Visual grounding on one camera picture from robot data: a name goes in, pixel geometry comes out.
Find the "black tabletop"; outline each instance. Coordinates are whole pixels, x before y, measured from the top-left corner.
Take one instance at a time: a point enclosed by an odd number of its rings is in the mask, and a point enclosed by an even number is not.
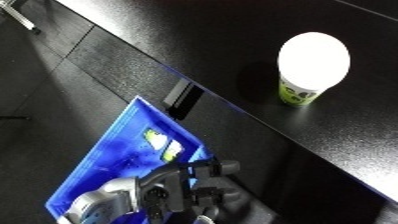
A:
[[[332,0],[58,0],[233,107],[398,201],[398,20]],[[340,39],[345,80],[313,104],[277,96],[282,44]]]

